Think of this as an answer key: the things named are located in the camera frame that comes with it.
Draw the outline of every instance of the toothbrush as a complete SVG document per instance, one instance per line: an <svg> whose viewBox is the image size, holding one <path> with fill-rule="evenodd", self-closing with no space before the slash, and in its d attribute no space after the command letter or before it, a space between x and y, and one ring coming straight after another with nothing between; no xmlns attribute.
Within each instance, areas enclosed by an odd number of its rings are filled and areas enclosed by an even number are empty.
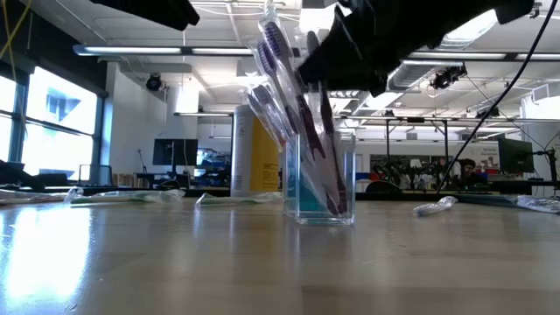
<svg viewBox="0 0 560 315"><path fill-rule="evenodd" d="M261 121L262 126L269 132L269 134L276 140L276 144L283 145L284 144L284 137L282 136L282 132L277 127L275 123L270 120L270 117L267 115L267 110L264 106L255 98L253 95L247 95L248 104L253 109L256 117Z"/></svg>
<svg viewBox="0 0 560 315"><path fill-rule="evenodd" d="M305 98L302 94L301 83L296 79L293 69L291 68L291 63L290 63L291 50L290 47L288 46L288 42L284 38L284 35L280 31L278 25L274 22L268 22L264 26L264 32L265 32L266 42L269 45L270 50L278 58L280 63L282 63L282 65L286 69L286 72L288 73L288 76L291 80L291 84L295 89L297 109L299 110L299 114L301 116L305 134L307 135L307 141L310 145L311 155L313 156L313 160L315 161L318 160L315 157L315 151L318 151L321 158L326 158L325 150L321 145L319 136L317 135L317 131L315 131L312 112L309 109L309 106L307 106L307 102L305 101Z"/></svg>
<svg viewBox="0 0 560 315"><path fill-rule="evenodd" d="M269 48L266 46L266 44L264 44L264 42L260 42L257 45L256 49L259 56L259 61L262 65L262 70L267 74L269 79L272 81L272 84L276 88L278 96L280 97L280 102L282 103L283 108L286 111L286 116L288 116L288 121L293 133L299 134L300 128L298 127L298 116L294 112L293 108L290 107L290 103L286 98L286 94L282 90L280 81L277 78L277 63L274 60L274 57L272 56Z"/></svg>
<svg viewBox="0 0 560 315"><path fill-rule="evenodd" d="M307 137L307 143L310 147L311 156L313 161L315 162L316 167L316 174L321 174L321 179L323 182L323 187L326 190L327 199L333 199L334 204L340 203L340 193L338 187L335 185L336 179L335 175L329 172L325 172L325 170L329 169L329 163L327 160L326 152L321 144L319 139L319 135L315 130L315 126L313 124L313 116L312 112L305 101L305 98L302 93L302 86L301 82L296 79L296 76L293 72L290 63L290 55L291 49L288 45L288 42L284 38L282 31L278 25L274 22L268 22L264 26L264 37L266 38L266 42L270 47L270 50L278 58L278 61L283 65L286 69L288 77L291 81L291 85L294 87L296 100L297 100L297 108L299 110L301 121L304 125L305 135Z"/></svg>
<svg viewBox="0 0 560 315"><path fill-rule="evenodd" d="M302 129L302 123L299 121L299 117L297 113L293 110L288 102L284 91L282 90L282 86L280 85L280 81L277 78L277 63L274 59L274 56L270 53L269 48L266 46L264 42L261 42L257 45L257 53L258 53L258 62L261 63L262 70L267 74L269 79L272 81L272 85L276 88L278 96L280 97L280 102L283 105L284 110L286 111L286 116L288 117L289 125L291 126L291 131L294 134L300 134ZM338 212L336 210L337 200L333 201L332 196L329 196L329 193L324 188L320 190L319 187L324 187L324 185L319 185L317 180L313 176L313 174L318 174L315 169L315 165L308 160L308 158L302 158L301 166L304 170L304 174L310 181L311 189L314 191L315 197L318 199L319 203L324 205L331 214L336 215Z"/></svg>
<svg viewBox="0 0 560 315"><path fill-rule="evenodd" d="M264 114L269 118L271 123L274 123L282 135L282 139L287 141L291 136L290 127L286 127L283 119L284 115L277 107L269 90L266 87L259 85L253 88L253 94L255 95L256 101L261 104Z"/></svg>
<svg viewBox="0 0 560 315"><path fill-rule="evenodd" d="M286 131L287 127L282 122L282 118L281 118L282 114L278 111L277 107L274 105L274 100L272 99L269 90L266 87L259 85L258 87L255 87L253 89L253 93L255 94L256 100L262 106L262 110L265 113L267 112L267 110L269 111L269 120L276 121L277 125L281 126L280 132L283 135L285 135L284 140L288 140L288 138L290 137L289 132ZM286 141L286 145L291 146L291 143ZM304 176L310 182L310 188L313 190L313 195L316 196L318 202L323 206L325 206L329 210L329 212L331 212L332 215L337 215L338 210L336 205L332 201L332 199L329 198L329 196L326 194L325 191L321 192L318 189L318 187L322 187L322 184L312 176L315 170L313 169L313 165L311 161L308 158L301 158L300 165L301 168L303 169Z"/></svg>
<svg viewBox="0 0 560 315"><path fill-rule="evenodd" d="M307 33L307 50L309 54L313 53L315 49L319 47L319 39L314 31L309 31ZM340 203L338 204L338 209L340 214L345 213L347 209L347 188L344 185L344 180L342 179L342 172L340 171L339 157L340 150L336 146L336 141L334 140L334 123L333 123L333 110L329 102L326 90L323 88L321 83L311 86L312 89L320 92L321 98L321 118L323 120L323 125L325 126L325 134L327 137L328 145L332 150L332 161L334 164L334 169L336 171L336 186L339 190Z"/></svg>

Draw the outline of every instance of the black cable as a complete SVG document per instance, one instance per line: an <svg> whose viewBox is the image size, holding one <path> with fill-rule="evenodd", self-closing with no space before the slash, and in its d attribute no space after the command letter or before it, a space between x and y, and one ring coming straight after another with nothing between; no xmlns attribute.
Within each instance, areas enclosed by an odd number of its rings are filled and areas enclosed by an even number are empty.
<svg viewBox="0 0 560 315"><path fill-rule="evenodd" d="M479 92L482 94L482 96L484 96L484 98L486 99L487 102L492 103L490 101L490 99L488 98L488 96L486 94L484 94L484 92L482 92L480 90L480 88L473 82L473 80L471 80L471 78L467 75L466 78L472 83L472 85L479 90ZM500 114L504 117L506 117L506 119L509 120L509 117L507 115L505 115L501 110L500 110ZM527 136L529 139L531 139L536 145L540 146L544 151L546 151L546 149L544 149L545 147L543 147L540 143L538 143L532 136L529 135L529 133L525 132L525 130L521 129L521 127L519 127L519 125L517 125L515 122L511 122L523 135Z"/></svg>
<svg viewBox="0 0 560 315"><path fill-rule="evenodd" d="M542 22L541 29L536 34L535 41L533 42L533 45L531 46L531 48L528 51L527 58L521 64L521 68L519 69L519 71L515 75L514 79L511 80L511 83L506 87L504 92L500 95L500 97L498 98L498 101L496 101L494 104L492 104L490 109L480 119L479 123L476 125L476 127L472 131L471 135L466 139L465 143L463 143L463 146L461 146L461 149L459 149L458 153L453 158L453 161L451 162L450 167L448 167L447 171L445 172L445 176L444 176L444 179L442 180L442 183L439 184L439 187L437 188L437 194L439 194L441 192L441 188L443 187L443 183L449 177L449 174L452 171L452 165L454 165L455 162L457 162L457 160L461 156L461 153L463 153L463 151L465 150L466 146L471 142L471 140L473 140L474 135L476 135L476 132L479 130L480 126L482 126L482 123L490 116L490 113L492 113L492 110L495 109L501 103L501 101L504 99L504 97L506 97L506 95L509 93L509 91L512 89L512 87L515 85L515 83L517 83L519 78L522 76L523 71L525 71L525 68L529 64L529 61L531 60L531 57L533 56L533 53L535 52L536 47L538 46L539 41L541 40L541 37L544 34L544 30L546 30L546 26L549 24L550 18L554 14L554 9L557 6L557 2L558 2L558 0L552 0L552 3L550 4L549 12L547 13L546 18L544 19L544 22Z"/></svg>
<svg viewBox="0 0 560 315"><path fill-rule="evenodd" d="M547 148L549 147L549 145L554 141L554 138L557 137L558 135L560 135L560 129L558 130L558 132L552 137L552 139L550 139L550 141L548 143L546 143L546 146L544 147L544 150L546 151Z"/></svg>
<svg viewBox="0 0 560 315"><path fill-rule="evenodd" d="M477 90L479 90L479 92L482 94L482 96L484 96L484 97L486 98L486 101L487 101L487 102L490 102L490 99L488 99L488 97L484 94L484 92L482 92L482 91L480 90L480 88L473 82L473 80L471 80L471 78L469 78L468 75L466 76L466 78L474 85L474 87L475 87ZM500 110L500 114L501 114L502 116L505 116L506 119L509 119L509 117L508 117L506 114L504 114L501 110ZM556 138L556 137L560 134L560 129L559 129L558 132L557 132L554 136L552 136L552 138L550 139L550 141L548 141L548 142L546 143L546 145L543 146L542 144L538 143L532 136L530 136L529 133L527 133L525 130L521 129L521 127L519 127L519 125L517 125L515 122L511 121L511 123L512 123L522 134L524 134L525 136L527 136L527 137L528 137L530 140L532 140L536 145L540 146L541 149L542 149L543 151L546 151L546 150L549 148L549 145L552 143L552 141L554 141L554 138ZM544 159L545 159L546 162L550 165L549 157L547 157L547 156L545 155L545 156L544 156ZM541 175L539 175L538 171L536 171L536 170L535 170L535 174L536 174L536 176L538 176L539 178L541 177Z"/></svg>

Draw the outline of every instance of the ceiling light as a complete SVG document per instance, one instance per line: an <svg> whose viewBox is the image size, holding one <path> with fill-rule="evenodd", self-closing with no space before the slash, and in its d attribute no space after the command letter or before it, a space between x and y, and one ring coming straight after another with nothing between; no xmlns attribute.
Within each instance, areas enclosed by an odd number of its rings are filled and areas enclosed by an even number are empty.
<svg viewBox="0 0 560 315"><path fill-rule="evenodd" d="M193 48L192 54L195 55L238 55L252 56L251 50L248 48Z"/></svg>
<svg viewBox="0 0 560 315"><path fill-rule="evenodd" d="M84 51L91 54L181 54L177 47L84 46Z"/></svg>
<svg viewBox="0 0 560 315"><path fill-rule="evenodd" d="M525 60L526 53L520 53L515 57L517 60ZM533 53L531 60L560 60L560 53Z"/></svg>
<svg viewBox="0 0 560 315"><path fill-rule="evenodd" d="M479 128L478 132L508 132L517 130L517 128L501 128L501 127L489 127L489 128Z"/></svg>
<svg viewBox="0 0 560 315"><path fill-rule="evenodd" d="M356 109L358 110L380 110L385 109L389 104L398 100L403 93L394 93L394 92L385 92L383 94L377 95L377 97L370 96L367 98L367 101L364 102L367 106L360 107Z"/></svg>
<svg viewBox="0 0 560 315"><path fill-rule="evenodd" d="M443 67L461 67L462 61L444 61L444 60L403 60L403 65L407 66L443 66Z"/></svg>
<svg viewBox="0 0 560 315"><path fill-rule="evenodd" d="M447 33L441 48L463 49L488 32L498 22L496 11L490 10Z"/></svg>
<svg viewBox="0 0 560 315"><path fill-rule="evenodd" d="M501 60L506 58L502 52L413 52L412 59L436 60Z"/></svg>
<svg viewBox="0 0 560 315"><path fill-rule="evenodd" d="M175 113L175 116L190 116L190 117L231 117L230 113Z"/></svg>

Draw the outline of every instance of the white container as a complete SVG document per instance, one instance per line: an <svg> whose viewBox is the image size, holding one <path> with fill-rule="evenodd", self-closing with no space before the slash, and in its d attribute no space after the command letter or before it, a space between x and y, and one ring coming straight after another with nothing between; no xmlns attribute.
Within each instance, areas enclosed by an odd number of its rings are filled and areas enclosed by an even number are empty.
<svg viewBox="0 0 560 315"><path fill-rule="evenodd" d="M234 111L231 196L278 192L278 149L249 105Z"/></svg>

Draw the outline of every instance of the table surface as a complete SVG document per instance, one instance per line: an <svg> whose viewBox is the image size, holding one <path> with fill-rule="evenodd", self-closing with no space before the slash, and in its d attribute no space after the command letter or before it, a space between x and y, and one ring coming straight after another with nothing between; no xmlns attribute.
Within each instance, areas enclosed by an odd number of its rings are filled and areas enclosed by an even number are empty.
<svg viewBox="0 0 560 315"><path fill-rule="evenodd" d="M0 208L2 314L555 314L560 217L358 202L353 227L279 206Z"/></svg>

